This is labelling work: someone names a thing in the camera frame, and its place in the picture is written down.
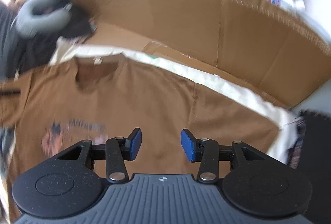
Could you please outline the brown cardboard sheet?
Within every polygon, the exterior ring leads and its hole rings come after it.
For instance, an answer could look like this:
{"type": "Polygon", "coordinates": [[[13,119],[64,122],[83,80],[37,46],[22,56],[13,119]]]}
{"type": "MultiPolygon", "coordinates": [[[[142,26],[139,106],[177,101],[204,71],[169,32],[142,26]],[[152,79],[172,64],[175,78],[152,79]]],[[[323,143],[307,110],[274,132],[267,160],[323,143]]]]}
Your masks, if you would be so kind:
{"type": "Polygon", "coordinates": [[[161,56],[293,107],[330,79],[330,45],[264,0],[73,0],[96,22],[89,44],[161,56]]]}

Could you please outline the folded black garment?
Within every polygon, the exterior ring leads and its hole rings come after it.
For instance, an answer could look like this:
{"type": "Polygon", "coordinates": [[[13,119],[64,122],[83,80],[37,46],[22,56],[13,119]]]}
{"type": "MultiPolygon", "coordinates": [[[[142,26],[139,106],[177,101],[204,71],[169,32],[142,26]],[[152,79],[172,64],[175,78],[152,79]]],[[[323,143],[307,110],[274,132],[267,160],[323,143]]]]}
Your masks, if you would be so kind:
{"type": "Polygon", "coordinates": [[[330,115],[302,110],[297,133],[288,165],[306,175],[312,184],[305,216],[313,223],[330,223],[330,115]]]}

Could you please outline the black garment pile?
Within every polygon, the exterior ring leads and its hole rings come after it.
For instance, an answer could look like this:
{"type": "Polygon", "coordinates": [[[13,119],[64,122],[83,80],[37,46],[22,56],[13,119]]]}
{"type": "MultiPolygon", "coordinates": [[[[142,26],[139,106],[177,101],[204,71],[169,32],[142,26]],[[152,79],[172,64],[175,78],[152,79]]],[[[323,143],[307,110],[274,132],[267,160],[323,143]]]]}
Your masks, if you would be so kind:
{"type": "Polygon", "coordinates": [[[64,29],[24,38],[15,26],[16,13],[1,4],[1,80],[47,64],[60,37],[76,39],[91,36],[93,29],[88,14],[78,6],[73,6],[70,12],[71,20],[64,29]]]}

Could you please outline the grey neck pillow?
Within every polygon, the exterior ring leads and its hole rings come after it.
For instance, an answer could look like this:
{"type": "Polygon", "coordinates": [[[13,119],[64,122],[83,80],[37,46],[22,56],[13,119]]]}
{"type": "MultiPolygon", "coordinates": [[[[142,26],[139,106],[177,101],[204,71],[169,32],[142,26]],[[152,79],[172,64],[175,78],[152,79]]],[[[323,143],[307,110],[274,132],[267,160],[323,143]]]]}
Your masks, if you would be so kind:
{"type": "Polygon", "coordinates": [[[16,30],[24,38],[59,32],[70,21],[71,8],[70,0],[29,0],[16,16],[16,30]]]}

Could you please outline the dark grey pillow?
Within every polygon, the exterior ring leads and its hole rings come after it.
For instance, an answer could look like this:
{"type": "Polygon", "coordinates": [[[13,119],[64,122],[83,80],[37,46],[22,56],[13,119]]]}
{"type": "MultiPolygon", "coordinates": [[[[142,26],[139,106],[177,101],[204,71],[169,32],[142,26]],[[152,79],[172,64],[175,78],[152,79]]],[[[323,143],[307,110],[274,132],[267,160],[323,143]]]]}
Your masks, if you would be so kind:
{"type": "Polygon", "coordinates": [[[16,13],[1,2],[1,81],[13,78],[18,69],[16,13]]]}

